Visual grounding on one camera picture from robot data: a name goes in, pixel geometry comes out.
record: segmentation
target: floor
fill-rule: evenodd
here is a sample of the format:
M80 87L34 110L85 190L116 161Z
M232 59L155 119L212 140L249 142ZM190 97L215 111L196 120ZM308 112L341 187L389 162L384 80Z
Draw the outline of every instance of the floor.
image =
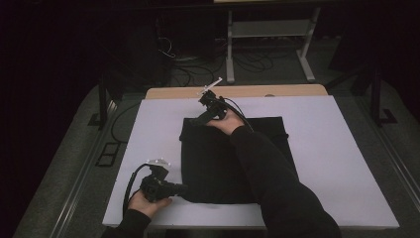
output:
M328 69L338 42L339 39L316 39L312 43L307 58L317 83L325 85L342 74ZM307 83L295 54L300 44L300 39L289 38L234 42L235 84ZM178 56L167 86L203 86L219 76L225 77L223 51L226 45L220 41L217 46L216 54L219 55L215 60ZM368 112L369 91L363 96L354 96L350 90L353 81L350 78L328 92L334 95L342 110L400 228L343 229L343 237L419 237L420 126L405 109L398 93L384 83L381 108L389 109L397 123L377 127ZM102 218L124 156L125 142L129 140L143 98L143 93L129 93L122 100L111 103L108 122L98 130L96 125L88 125L92 115L98 113L97 88L86 95L15 237L101 235L105 229ZM106 153L114 153L115 157L106 156ZM110 165L113 159L113 166L98 167L98 164ZM164 231L150 233L150 237L163 236ZM195 230L184 233L183 237L233 236L222 231Z

